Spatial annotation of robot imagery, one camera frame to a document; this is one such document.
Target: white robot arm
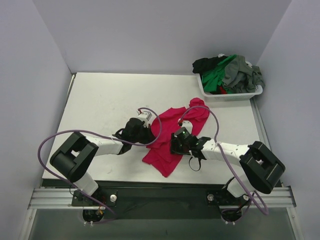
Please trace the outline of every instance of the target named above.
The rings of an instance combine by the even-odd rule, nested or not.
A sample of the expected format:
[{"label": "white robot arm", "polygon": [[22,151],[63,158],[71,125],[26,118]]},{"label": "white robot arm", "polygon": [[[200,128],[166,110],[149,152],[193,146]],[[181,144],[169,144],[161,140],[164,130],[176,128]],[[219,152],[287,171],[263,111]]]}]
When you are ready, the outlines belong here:
[{"label": "white robot arm", "polygon": [[[229,144],[219,142],[223,152],[231,164],[243,168],[245,174],[239,176],[244,186],[253,192],[258,190],[269,194],[285,171],[282,162],[262,143],[255,141],[252,145]],[[189,153],[199,160],[225,161],[218,144],[209,137],[199,139],[191,135],[186,127],[171,136],[170,149],[174,153]],[[246,192],[237,179],[233,178],[226,185],[227,191],[235,198]]]},{"label": "white robot arm", "polygon": [[74,132],[51,156],[50,164],[80,190],[92,196],[99,188],[87,172],[92,159],[100,155],[121,155],[129,151],[132,145],[122,143],[119,139],[130,143],[152,142],[155,137],[149,124],[151,116],[151,112],[144,111],[137,117],[130,118],[125,128],[109,136],[111,139]]}]

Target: white wall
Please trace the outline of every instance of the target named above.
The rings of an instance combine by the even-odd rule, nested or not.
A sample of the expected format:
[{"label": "white wall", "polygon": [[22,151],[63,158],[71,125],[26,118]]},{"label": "white wall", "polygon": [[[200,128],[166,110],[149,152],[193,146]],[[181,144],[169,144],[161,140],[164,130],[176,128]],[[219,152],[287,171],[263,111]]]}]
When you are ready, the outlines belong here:
[{"label": "white wall", "polygon": [[[71,79],[31,0],[0,7],[0,235],[18,238],[42,169],[39,143],[57,130]],[[44,151],[48,156],[49,147]]]},{"label": "white wall", "polygon": [[320,1],[293,0],[258,65],[259,109],[307,240],[320,236]]},{"label": "white wall", "polygon": [[194,60],[256,63],[291,0],[33,0],[72,72],[189,74]]}]

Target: laundry basket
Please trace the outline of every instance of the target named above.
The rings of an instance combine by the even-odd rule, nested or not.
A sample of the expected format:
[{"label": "laundry basket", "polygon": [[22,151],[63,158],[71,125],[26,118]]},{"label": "laundry basket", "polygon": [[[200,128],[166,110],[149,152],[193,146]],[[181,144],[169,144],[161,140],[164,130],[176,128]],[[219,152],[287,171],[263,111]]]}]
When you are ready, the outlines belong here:
[{"label": "laundry basket", "polygon": [[235,93],[235,94],[211,94],[209,92],[204,91],[204,87],[202,86],[201,77],[199,74],[196,74],[200,91],[204,96],[205,102],[225,102],[225,101],[243,101],[249,100],[250,98],[262,94],[262,86],[257,85],[255,86],[255,92],[248,92],[248,93]]}]

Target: white tabletop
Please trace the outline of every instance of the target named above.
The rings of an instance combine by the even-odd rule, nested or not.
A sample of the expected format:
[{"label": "white tabletop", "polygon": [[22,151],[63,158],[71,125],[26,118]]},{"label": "white tabletop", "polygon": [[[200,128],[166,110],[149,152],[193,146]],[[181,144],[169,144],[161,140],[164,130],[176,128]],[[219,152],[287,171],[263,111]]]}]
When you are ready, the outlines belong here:
[{"label": "white tabletop", "polygon": [[[192,98],[204,99],[196,76],[77,73],[58,131],[69,129],[90,130],[102,135],[114,134],[137,115],[137,108],[148,107],[161,114],[170,107],[188,106]],[[216,102],[208,106],[220,123],[218,141],[231,144],[252,144],[259,140],[249,100]],[[217,129],[210,115],[198,136],[213,137]],[[51,154],[68,138],[57,136]],[[202,160],[202,168],[189,168],[184,156],[169,177],[163,177],[152,165],[142,162],[149,149],[133,146],[123,155],[102,155],[93,159],[88,172],[100,181],[132,181],[154,183],[224,184],[232,174],[224,162]],[[49,161],[47,166],[59,174]],[[243,173],[234,166],[237,173]],[[55,179],[44,171],[43,179]]]}]

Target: black cloth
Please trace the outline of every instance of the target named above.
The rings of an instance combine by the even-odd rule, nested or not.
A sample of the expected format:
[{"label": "black cloth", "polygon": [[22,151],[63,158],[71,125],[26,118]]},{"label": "black cloth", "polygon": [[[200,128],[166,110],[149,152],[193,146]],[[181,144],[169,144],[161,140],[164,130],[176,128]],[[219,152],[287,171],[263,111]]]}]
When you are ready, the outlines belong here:
[{"label": "black cloth", "polygon": [[220,63],[222,60],[226,59],[227,56],[215,56],[212,58],[201,58],[196,60],[192,66],[193,66],[193,73],[194,74],[200,74],[202,75],[203,73],[209,71],[209,70],[213,70],[218,63]]}]

